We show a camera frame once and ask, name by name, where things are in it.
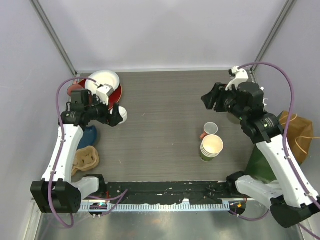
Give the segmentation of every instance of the green bag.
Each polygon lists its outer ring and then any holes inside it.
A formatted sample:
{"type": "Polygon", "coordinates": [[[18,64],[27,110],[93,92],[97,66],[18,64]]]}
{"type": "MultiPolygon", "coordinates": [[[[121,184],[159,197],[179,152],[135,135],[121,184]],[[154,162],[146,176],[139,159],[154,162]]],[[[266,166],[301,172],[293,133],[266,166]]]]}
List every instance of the green bag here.
{"type": "Polygon", "coordinates": [[[250,175],[254,179],[268,184],[274,180],[277,180],[274,172],[272,171],[267,159],[262,152],[254,146],[249,163],[246,166],[245,174],[250,175]]]}

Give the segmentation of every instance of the white wall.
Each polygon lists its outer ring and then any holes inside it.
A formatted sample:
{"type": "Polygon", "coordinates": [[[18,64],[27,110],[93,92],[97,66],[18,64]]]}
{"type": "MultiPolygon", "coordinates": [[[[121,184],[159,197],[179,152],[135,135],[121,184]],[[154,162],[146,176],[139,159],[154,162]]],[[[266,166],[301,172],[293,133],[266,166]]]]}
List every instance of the white wall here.
{"type": "MultiPolygon", "coordinates": [[[[294,112],[313,121],[314,134],[320,137],[320,4],[318,0],[297,1],[264,61],[282,67],[291,77],[295,90],[294,112]]],[[[257,69],[259,84],[265,87],[268,111],[288,110],[290,90],[286,80],[266,66],[257,69]]],[[[302,170],[320,193],[320,140],[312,140],[309,158],[302,170]]],[[[312,227],[320,236],[320,213],[312,217],[312,227]]]]}
{"type": "Polygon", "coordinates": [[[21,240],[58,134],[55,92],[71,73],[29,1],[2,1],[0,33],[0,238],[21,240]]]}
{"type": "Polygon", "coordinates": [[[40,0],[78,71],[252,62],[286,0],[40,0]]]}

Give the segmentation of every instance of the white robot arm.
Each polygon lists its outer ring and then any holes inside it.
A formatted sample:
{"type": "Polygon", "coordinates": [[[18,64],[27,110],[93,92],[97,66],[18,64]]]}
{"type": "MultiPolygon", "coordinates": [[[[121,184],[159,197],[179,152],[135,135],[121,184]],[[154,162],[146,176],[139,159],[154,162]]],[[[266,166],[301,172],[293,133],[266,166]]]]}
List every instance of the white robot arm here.
{"type": "Polygon", "coordinates": [[[288,148],[294,167],[310,194],[307,195],[299,183],[284,152],[282,125],[276,116],[264,110],[263,88],[248,82],[247,72],[238,66],[229,73],[234,77],[229,84],[216,83],[201,99],[207,109],[229,112],[241,120],[243,132],[262,152],[277,181],[264,184],[244,172],[236,172],[227,178],[227,182],[234,192],[250,196],[270,209],[275,220],[289,228],[319,212],[310,199],[313,196],[320,203],[319,194],[309,184],[288,148]]]}
{"type": "MultiPolygon", "coordinates": [[[[84,135],[88,123],[97,120],[102,124],[114,127],[124,119],[119,112],[119,105],[113,105],[109,111],[109,96],[113,88],[107,84],[92,84],[94,89],[76,89],[71,92],[71,102],[68,109],[61,114],[64,143],[59,154],[55,174],[53,175],[52,199],[57,213],[77,213],[81,200],[92,193],[105,191],[105,181],[102,175],[92,174],[83,177],[80,181],[72,183],[71,173],[77,147],[84,135]]],[[[41,181],[34,181],[31,193],[42,213],[51,213],[48,200],[49,181],[53,166],[56,162],[61,147],[62,127],[58,127],[58,138],[45,173],[41,181]]]]}

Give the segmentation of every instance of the beige toy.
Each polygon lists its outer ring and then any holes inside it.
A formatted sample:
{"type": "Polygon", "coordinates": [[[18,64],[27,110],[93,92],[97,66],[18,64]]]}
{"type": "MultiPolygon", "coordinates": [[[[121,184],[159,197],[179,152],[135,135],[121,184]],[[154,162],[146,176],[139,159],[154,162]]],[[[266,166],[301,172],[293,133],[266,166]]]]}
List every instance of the beige toy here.
{"type": "Polygon", "coordinates": [[[71,175],[74,176],[79,170],[86,172],[94,169],[98,166],[99,162],[100,158],[98,151],[93,146],[87,146],[79,149],[75,153],[71,175]]]}

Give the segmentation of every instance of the wooden tabletop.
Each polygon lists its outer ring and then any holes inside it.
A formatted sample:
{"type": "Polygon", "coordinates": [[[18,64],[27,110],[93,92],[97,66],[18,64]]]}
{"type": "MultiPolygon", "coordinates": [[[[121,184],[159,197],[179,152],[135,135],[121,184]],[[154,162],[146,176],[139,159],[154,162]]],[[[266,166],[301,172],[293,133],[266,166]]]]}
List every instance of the wooden tabletop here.
{"type": "Polygon", "coordinates": [[[229,113],[206,110],[201,96],[215,83],[228,83],[227,71],[118,73],[120,105],[128,120],[116,127],[93,122],[98,129],[99,165],[78,172],[102,174],[109,182],[224,181],[245,170],[254,145],[229,113]],[[200,159],[199,136],[207,122],[218,125],[224,148],[211,162],[200,159]]]}

